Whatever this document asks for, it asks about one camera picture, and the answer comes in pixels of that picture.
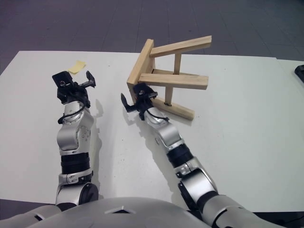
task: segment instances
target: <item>white table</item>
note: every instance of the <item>white table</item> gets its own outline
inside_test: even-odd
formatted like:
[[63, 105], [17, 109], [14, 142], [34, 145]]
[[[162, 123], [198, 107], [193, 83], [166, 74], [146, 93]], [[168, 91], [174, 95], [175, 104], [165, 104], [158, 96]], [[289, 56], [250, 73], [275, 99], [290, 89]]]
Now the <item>white table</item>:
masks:
[[[170, 163], [137, 113], [126, 79], [136, 53], [21, 51], [0, 76], [0, 198], [54, 203], [63, 105], [51, 76], [76, 60], [89, 88], [91, 160], [105, 198], [138, 196], [186, 208]], [[173, 56], [156, 59], [171, 70]], [[184, 55], [181, 72], [208, 75], [206, 91], [174, 89], [173, 101], [196, 111], [192, 122], [168, 114], [192, 153], [227, 194], [251, 211], [304, 210], [304, 88], [291, 69], [303, 62], [269, 57]], [[164, 89], [155, 87], [160, 96]]]

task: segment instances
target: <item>robotic arm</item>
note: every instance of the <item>robotic arm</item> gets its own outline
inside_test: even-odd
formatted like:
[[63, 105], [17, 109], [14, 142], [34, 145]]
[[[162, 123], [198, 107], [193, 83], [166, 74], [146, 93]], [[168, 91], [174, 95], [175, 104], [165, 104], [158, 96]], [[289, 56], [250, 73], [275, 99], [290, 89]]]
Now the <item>robotic arm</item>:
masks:
[[151, 99], [157, 96], [145, 83], [133, 88], [136, 103], [128, 105], [121, 94], [127, 112], [137, 110], [139, 117], [153, 130], [157, 144], [162, 146], [180, 179], [178, 187], [190, 210], [199, 210], [205, 223], [213, 228], [277, 228], [281, 227], [260, 219], [237, 202], [225, 195], [219, 195], [215, 182], [192, 155], [177, 128], [169, 122]]
[[64, 114], [58, 120], [62, 127], [57, 135], [62, 173], [59, 174], [56, 205], [61, 210], [98, 199], [98, 189], [91, 183], [89, 147], [94, 120], [86, 91], [96, 83], [89, 71], [86, 77], [88, 81], [78, 85], [67, 71], [53, 75], [58, 87], [57, 97], [65, 105]]

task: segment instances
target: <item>overturned wooden stool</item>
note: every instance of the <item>overturned wooden stool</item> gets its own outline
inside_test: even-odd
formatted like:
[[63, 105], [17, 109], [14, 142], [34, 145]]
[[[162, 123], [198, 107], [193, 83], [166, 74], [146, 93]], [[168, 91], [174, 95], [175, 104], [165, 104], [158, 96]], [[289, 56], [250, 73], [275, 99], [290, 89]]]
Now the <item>overturned wooden stool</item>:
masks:
[[[127, 85], [133, 102], [135, 94], [133, 86], [145, 82], [150, 86], [165, 86], [165, 99], [153, 99], [153, 105], [159, 109], [193, 120], [194, 111], [181, 105], [172, 103], [173, 88], [207, 89], [208, 77], [180, 73], [181, 54], [183, 52], [208, 48], [211, 45], [211, 36], [186, 40], [174, 44], [154, 47], [154, 41], [148, 39], [133, 67], [127, 80]], [[155, 58], [175, 54], [174, 71], [155, 69]]]

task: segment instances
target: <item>sticky note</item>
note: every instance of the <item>sticky note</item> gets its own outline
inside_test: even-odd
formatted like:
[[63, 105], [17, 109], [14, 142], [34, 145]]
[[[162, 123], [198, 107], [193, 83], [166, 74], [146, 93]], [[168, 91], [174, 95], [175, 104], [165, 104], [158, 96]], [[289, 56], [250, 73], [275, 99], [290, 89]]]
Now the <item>sticky note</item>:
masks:
[[77, 60], [76, 64], [71, 68], [69, 68], [68, 71], [71, 72], [72, 74], [77, 74], [82, 68], [85, 67], [85, 65], [86, 65], [85, 62]]

